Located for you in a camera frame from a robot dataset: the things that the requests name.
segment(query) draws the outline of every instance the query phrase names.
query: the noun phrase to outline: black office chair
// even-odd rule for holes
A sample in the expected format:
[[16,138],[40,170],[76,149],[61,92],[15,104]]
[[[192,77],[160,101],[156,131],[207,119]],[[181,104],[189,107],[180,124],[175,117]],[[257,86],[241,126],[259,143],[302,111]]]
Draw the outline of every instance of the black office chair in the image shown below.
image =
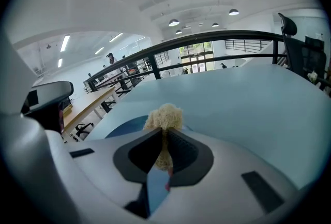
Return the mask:
[[331,83],[324,79],[326,64],[326,54],[323,52],[324,42],[312,38],[306,38],[306,42],[302,42],[292,38],[297,33],[295,23],[281,13],[278,15],[283,23],[281,30],[289,69],[307,80],[307,74],[314,71],[318,75],[317,82],[321,83],[321,90],[326,86],[331,87]]
[[85,134],[89,134],[88,131],[85,131],[84,129],[86,127],[88,127],[89,125],[93,126],[94,127],[94,124],[93,123],[88,123],[87,125],[84,125],[84,124],[78,124],[75,129],[77,130],[76,132],[76,135],[77,137],[79,137],[82,133],[85,133]]

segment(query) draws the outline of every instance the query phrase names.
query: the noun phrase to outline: fluffy toy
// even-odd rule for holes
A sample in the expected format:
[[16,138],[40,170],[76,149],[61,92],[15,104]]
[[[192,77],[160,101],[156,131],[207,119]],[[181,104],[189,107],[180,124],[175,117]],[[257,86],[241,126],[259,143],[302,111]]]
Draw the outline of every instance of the fluffy toy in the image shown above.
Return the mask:
[[162,128],[162,150],[155,162],[155,166],[162,171],[172,168],[172,159],[168,152],[168,128],[181,129],[182,124],[182,110],[169,103],[162,105],[158,110],[152,111],[146,120],[143,129]]

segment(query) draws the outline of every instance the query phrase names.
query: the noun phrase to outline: wooden desk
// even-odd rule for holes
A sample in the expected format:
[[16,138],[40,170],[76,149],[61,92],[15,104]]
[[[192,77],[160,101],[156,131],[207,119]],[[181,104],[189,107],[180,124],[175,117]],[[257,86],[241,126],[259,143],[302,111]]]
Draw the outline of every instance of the wooden desk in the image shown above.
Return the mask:
[[96,111],[96,107],[104,102],[107,98],[112,96],[116,103],[119,103],[119,98],[115,91],[115,87],[101,89],[99,91],[85,94],[82,97],[75,100],[72,104],[71,111],[64,117],[64,131],[62,136],[68,141],[73,141],[73,138],[69,136],[70,132],[92,111],[102,119],[99,113]]

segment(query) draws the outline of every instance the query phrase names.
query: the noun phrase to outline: person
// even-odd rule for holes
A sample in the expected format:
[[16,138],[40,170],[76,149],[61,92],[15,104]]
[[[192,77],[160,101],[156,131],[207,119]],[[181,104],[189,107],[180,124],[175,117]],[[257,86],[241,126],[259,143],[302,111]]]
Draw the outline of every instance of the person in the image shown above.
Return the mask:
[[[115,63],[115,62],[117,62],[117,59],[114,58],[113,53],[109,53],[106,57],[109,58],[109,63],[110,63],[110,65],[112,65],[112,64]],[[115,72],[116,72],[116,74],[120,74],[120,73],[122,72],[122,69],[116,69]],[[118,80],[123,79],[122,75],[119,75],[119,76],[117,77],[117,79],[118,79]],[[128,89],[128,86],[126,86],[125,81],[119,81],[119,83],[121,84],[121,88],[122,88],[122,90]]]

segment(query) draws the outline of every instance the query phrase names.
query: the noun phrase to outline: black slot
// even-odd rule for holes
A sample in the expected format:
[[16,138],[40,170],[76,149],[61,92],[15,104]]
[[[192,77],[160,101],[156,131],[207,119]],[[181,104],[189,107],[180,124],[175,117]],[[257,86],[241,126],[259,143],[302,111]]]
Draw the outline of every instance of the black slot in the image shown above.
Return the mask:
[[91,148],[85,148],[83,150],[79,150],[79,151],[75,151],[75,152],[70,152],[70,155],[72,156],[72,158],[77,158],[77,157],[81,157],[81,156],[85,156],[87,154],[93,153],[94,150]]
[[242,178],[266,213],[270,213],[284,203],[284,200],[256,171],[243,173]]

